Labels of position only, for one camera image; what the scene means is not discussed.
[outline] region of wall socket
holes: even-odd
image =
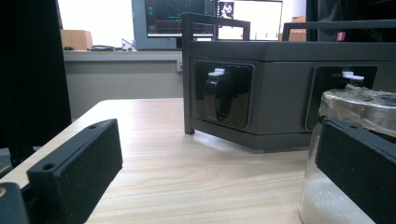
[[[177,72],[182,72],[183,71],[183,61],[182,60],[177,60],[176,61],[176,71]]]

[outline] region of black rectangular block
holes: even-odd
[[[83,223],[122,168],[116,119],[95,123],[27,171],[51,223]]]
[[[375,223],[396,223],[395,138],[325,119],[318,168]]]

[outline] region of desk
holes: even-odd
[[[307,151],[253,154],[184,134],[182,99],[111,100],[94,106],[1,179],[26,170],[86,126],[118,119],[123,168],[88,223],[302,223]]]

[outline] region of monitor screen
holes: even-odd
[[[214,0],[145,0],[148,37],[181,37],[181,13],[214,16]],[[194,36],[213,36],[213,26],[195,24]]]
[[[250,21],[251,40],[278,40],[282,1],[217,0],[217,16]],[[219,27],[217,39],[242,39],[242,28]]]

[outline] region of jar lid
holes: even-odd
[[[353,86],[325,91],[319,115],[396,137],[396,93]]]

